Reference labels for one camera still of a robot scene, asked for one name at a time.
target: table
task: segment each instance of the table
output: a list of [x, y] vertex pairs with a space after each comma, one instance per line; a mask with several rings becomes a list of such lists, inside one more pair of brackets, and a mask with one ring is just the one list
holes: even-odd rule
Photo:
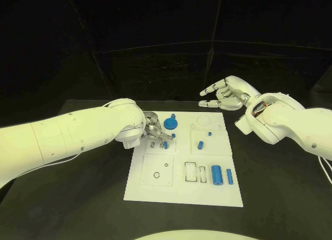
[[[59, 114], [101, 106], [67, 100]], [[332, 187], [317, 157], [291, 139], [269, 145], [235, 121], [243, 114], [191, 101], [137, 101], [144, 111], [222, 112], [243, 208], [122, 201], [132, 149], [119, 142], [18, 177], [0, 204], [0, 239], [134, 239], [200, 229], [261, 240], [332, 240]]]

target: blue object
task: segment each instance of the blue object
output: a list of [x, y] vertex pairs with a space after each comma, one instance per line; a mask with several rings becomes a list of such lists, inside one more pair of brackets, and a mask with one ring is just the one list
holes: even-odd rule
[[212, 176], [212, 184], [222, 185], [222, 168], [219, 165], [210, 166], [210, 176]]
[[203, 142], [201, 141], [199, 141], [196, 148], [197, 148], [197, 150], [200, 150], [203, 148]]
[[232, 179], [230, 169], [226, 169], [225, 172], [226, 172], [227, 184], [232, 185], [233, 184], [233, 179]]
[[178, 123], [176, 120], [176, 115], [171, 113], [170, 118], [167, 118], [163, 122], [163, 126], [165, 129], [173, 130], [177, 127]]

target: rectangular slot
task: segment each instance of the rectangular slot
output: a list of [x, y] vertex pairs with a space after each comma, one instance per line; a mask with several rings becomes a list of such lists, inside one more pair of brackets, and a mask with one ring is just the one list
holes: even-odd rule
[[199, 167], [199, 175], [200, 175], [200, 182], [206, 183], [207, 179], [206, 179], [206, 168], [203, 166]]
[[184, 162], [184, 181], [186, 182], [197, 181], [197, 171], [194, 162]]

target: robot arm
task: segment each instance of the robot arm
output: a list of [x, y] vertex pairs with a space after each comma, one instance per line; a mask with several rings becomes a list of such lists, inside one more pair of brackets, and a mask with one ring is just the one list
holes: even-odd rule
[[199, 95], [212, 92], [217, 85], [229, 95], [216, 93], [217, 101], [200, 101], [197, 103], [200, 107], [236, 110], [245, 105], [245, 115], [235, 122], [245, 135], [253, 132], [268, 144], [275, 144], [288, 137], [304, 151], [332, 160], [332, 110], [304, 109], [301, 104], [282, 93], [261, 95], [235, 76], [217, 81]]
[[161, 132], [157, 115], [144, 115], [127, 98], [114, 100], [106, 107], [0, 128], [0, 188], [17, 176], [114, 139], [129, 149], [144, 137], [173, 139]]

